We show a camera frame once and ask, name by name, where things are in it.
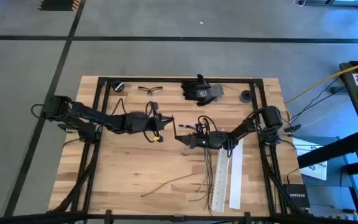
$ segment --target black stand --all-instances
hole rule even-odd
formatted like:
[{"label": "black stand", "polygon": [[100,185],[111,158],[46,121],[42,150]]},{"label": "black stand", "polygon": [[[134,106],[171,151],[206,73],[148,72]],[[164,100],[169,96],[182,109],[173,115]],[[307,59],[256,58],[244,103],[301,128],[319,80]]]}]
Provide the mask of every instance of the black stand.
[{"label": "black stand", "polygon": [[343,156],[358,150],[358,133],[338,140],[327,146],[315,149],[311,152],[298,156],[299,168],[312,166],[331,158]]}]

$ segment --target yellow cable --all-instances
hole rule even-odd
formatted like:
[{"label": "yellow cable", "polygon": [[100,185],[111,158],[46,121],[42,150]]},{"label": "yellow cable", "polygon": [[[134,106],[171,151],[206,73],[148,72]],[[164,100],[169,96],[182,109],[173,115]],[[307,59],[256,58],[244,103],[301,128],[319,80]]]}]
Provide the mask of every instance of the yellow cable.
[{"label": "yellow cable", "polygon": [[291,121],[292,115],[291,115],[290,111],[287,110],[286,108],[285,108],[285,111],[286,111],[287,114],[288,114],[288,117],[289,117],[288,120]]},{"label": "yellow cable", "polygon": [[340,75],[342,75],[342,74],[344,74],[344,73],[346,73],[346,72],[351,72],[351,71],[356,70],[356,69],[358,69],[358,65],[356,65],[355,67],[351,67],[351,68],[345,69],[345,70],[343,70],[343,71],[337,72],[337,73],[335,73],[334,75],[330,75],[330,76],[328,76],[327,78],[321,80],[320,82],[318,82],[318,83],[312,85],[312,86],[309,87],[307,90],[301,92],[301,93],[300,93],[299,95],[297,95],[296,97],[294,97],[294,98],[292,98],[292,99],[290,99],[290,100],[288,100],[288,101],[286,101],[286,102],[284,102],[284,103],[287,104],[287,103],[289,103],[289,102],[291,102],[291,101],[297,99],[297,98],[300,97],[301,95],[303,95],[303,94],[309,92],[310,90],[316,88],[316,86],[322,84],[323,82],[326,82],[326,81],[329,80],[329,79],[338,77],[338,76],[340,76]]}]

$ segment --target white strip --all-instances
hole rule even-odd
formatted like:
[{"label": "white strip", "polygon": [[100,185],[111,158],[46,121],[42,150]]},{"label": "white strip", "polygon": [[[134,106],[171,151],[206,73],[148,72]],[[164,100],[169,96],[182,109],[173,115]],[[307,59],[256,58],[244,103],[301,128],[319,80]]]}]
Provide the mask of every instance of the white strip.
[{"label": "white strip", "polygon": [[229,208],[240,209],[241,206],[241,177],[242,177],[242,147],[243,139],[233,149],[231,159],[231,181]]},{"label": "white strip", "polygon": [[120,84],[114,89],[114,91],[117,91],[123,84],[124,82],[120,82]]},{"label": "white strip", "polygon": [[221,148],[218,153],[218,162],[216,163],[214,192],[212,194],[211,210],[223,212],[224,199],[226,196],[227,172],[229,169],[229,158],[227,151]]}]

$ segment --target wire bundle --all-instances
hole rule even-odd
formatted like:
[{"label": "wire bundle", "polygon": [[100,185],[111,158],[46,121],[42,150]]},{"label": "wire bundle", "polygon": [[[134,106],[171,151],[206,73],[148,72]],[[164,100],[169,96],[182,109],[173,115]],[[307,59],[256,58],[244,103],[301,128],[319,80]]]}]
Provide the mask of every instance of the wire bundle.
[{"label": "wire bundle", "polygon": [[[210,126],[211,123],[212,123],[215,131],[217,131],[215,122],[210,117],[201,115],[197,118],[197,121],[198,121],[198,124],[196,125],[196,129],[197,129],[198,134],[202,134],[204,136],[209,136],[209,134],[211,133],[211,126]],[[213,190],[213,170],[212,170],[211,150],[208,149],[207,147],[204,148],[204,162],[205,162],[204,178],[203,178],[203,181],[202,181],[199,189],[196,191],[196,192],[198,192],[197,199],[190,200],[190,201],[196,202],[196,201],[199,201],[199,200],[207,197],[204,208],[207,207],[209,214],[212,215],[210,201],[211,201],[212,190]],[[206,193],[201,198],[198,198],[204,184],[207,186]]]}]

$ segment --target black knob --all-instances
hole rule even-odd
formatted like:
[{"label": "black knob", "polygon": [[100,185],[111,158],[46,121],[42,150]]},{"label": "black knob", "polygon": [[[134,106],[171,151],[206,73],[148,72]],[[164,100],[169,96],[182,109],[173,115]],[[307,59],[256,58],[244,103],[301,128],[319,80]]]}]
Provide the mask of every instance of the black knob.
[{"label": "black knob", "polygon": [[252,94],[251,91],[244,90],[244,91],[241,92],[240,100],[243,103],[249,103],[249,102],[251,102],[253,97],[254,97],[254,95]]},{"label": "black knob", "polygon": [[124,82],[121,81],[121,80],[114,81],[114,82],[111,84],[111,88],[112,88],[112,90],[115,91],[116,93],[119,93],[119,92],[121,92],[122,90],[124,90]]}]

